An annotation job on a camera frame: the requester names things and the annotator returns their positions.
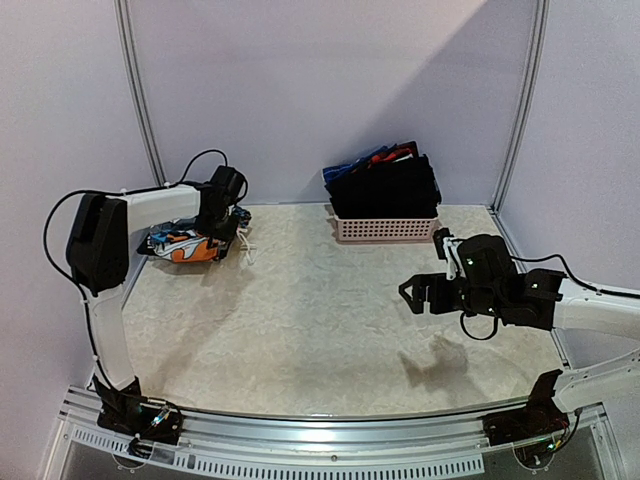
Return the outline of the colourful printed clothes pile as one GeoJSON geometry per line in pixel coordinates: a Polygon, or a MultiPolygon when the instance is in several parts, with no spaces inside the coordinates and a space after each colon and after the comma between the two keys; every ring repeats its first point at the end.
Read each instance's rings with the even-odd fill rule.
{"type": "Polygon", "coordinates": [[[205,263],[223,260],[232,243],[238,239],[240,249],[245,252],[248,265],[255,263],[254,251],[257,247],[247,239],[251,213],[239,206],[231,210],[229,220],[236,222],[235,237],[221,240],[198,233],[195,218],[179,219],[153,226],[137,248],[137,253],[156,257],[175,264],[205,263]]]}

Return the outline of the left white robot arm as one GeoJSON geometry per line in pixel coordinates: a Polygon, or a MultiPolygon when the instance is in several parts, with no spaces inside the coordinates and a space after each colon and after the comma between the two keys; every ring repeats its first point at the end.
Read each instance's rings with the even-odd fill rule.
{"type": "Polygon", "coordinates": [[[204,183],[83,194],[66,260],[72,280],[87,297],[89,338],[100,384],[123,391],[136,381],[122,317],[131,234],[148,231],[153,254],[174,263],[212,260],[236,237],[239,219],[232,210],[247,192],[246,177],[220,165],[204,183]]]}

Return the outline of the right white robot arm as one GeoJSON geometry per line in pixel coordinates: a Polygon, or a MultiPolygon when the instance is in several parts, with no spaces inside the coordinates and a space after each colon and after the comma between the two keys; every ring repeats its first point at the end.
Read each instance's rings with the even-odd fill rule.
{"type": "MultiPolygon", "coordinates": [[[[462,320],[490,317],[495,326],[639,337],[636,290],[614,291],[582,281],[568,267],[520,272],[500,236],[461,239],[443,228],[435,233],[434,245],[445,272],[416,274],[398,288],[415,314],[457,312],[462,320]]],[[[533,401],[518,412],[517,427],[537,436],[554,422],[556,409],[572,412],[638,390],[638,350],[579,369],[547,372],[530,394],[533,401]]]]}

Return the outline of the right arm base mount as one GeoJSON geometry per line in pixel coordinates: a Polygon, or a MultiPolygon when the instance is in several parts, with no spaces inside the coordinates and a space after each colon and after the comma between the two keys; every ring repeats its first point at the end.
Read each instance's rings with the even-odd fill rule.
{"type": "Polygon", "coordinates": [[[570,421],[569,414],[562,412],[552,400],[561,373],[556,369],[541,374],[524,406],[482,417],[489,445],[510,444],[519,465],[531,471],[547,468],[573,439],[580,424],[581,408],[570,421]]]}

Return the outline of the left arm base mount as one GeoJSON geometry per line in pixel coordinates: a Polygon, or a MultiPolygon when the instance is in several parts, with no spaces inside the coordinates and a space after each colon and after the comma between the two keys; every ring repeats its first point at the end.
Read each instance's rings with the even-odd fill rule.
{"type": "Polygon", "coordinates": [[[130,455],[149,458],[151,447],[145,442],[178,444],[184,415],[176,404],[143,396],[137,377],[122,390],[108,387],[97,375],[93,377],[93,385],[101,400],[97,425],[130,436],[127,447],[130,455]]]}

